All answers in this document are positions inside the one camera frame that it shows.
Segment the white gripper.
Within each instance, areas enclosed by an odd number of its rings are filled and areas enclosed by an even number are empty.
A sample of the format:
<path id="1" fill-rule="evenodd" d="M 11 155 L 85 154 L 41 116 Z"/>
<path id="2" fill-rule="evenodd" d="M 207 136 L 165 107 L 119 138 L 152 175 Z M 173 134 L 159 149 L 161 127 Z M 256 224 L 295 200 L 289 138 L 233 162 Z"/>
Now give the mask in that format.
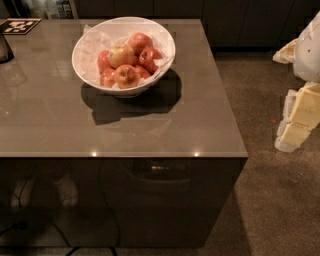
<path id="1" fill-rule="evenodd" d="M 281 64 L 293 61 L 294 74 L 305 80 L 298 91 L 290 89 L 285 97 L 283 120 L 280 122 L 275 148 L 293 152 L 320 123 L 320 12 L 294 39 L 272 58 Z"/>

